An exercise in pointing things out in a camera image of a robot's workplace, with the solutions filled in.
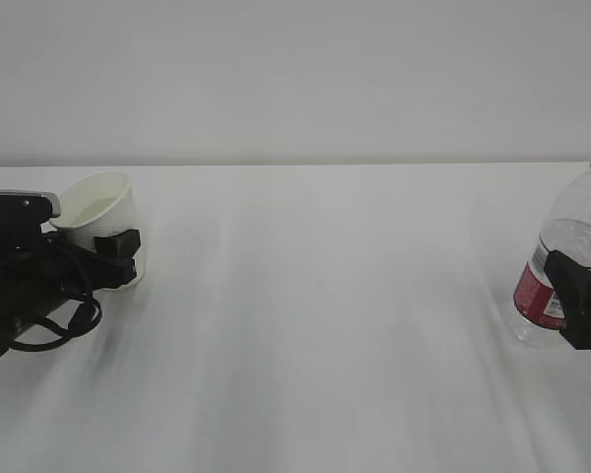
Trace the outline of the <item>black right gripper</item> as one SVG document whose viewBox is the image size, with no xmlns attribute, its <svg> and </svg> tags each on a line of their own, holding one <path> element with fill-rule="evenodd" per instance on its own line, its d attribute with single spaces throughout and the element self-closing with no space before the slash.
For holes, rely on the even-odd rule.
<svg viewBox="0 0 591 473">
<path fill-rule="evenodd" d="M 560 335 L 575 350 L 591 351 L 591 271 L 557 250 L 544 270 L 565 314 Z"/>
</svg>

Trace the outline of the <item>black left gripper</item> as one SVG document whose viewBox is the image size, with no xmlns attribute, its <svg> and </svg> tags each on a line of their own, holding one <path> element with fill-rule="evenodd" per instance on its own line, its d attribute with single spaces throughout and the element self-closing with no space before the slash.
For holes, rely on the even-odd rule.
<svg viewBox="0 0 591 473">
<path fill-rule="evenodd" d="M 76 295 L 118 290 L 138 281 L 140 232 L 94 238 L 78 258 L 39 226 L 0 225 L 0 315 L 47 315 Z"/>
</svg>

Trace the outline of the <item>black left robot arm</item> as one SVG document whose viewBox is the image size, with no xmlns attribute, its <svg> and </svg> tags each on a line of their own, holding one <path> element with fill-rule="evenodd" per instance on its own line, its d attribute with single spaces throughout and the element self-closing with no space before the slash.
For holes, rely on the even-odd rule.
<svg viewBox="0 0 591 473">
<path fill-rule="evenodd" d="M 103 316 L 95 292 L 138 276 L 136 229 L 97 236 L 93 250 L 58 231 L 35 235 L 28 248 L 6 235 L 0 240 L 0 358 L 10 351 L 55 350 L 89 334 Z"/>
</svg>

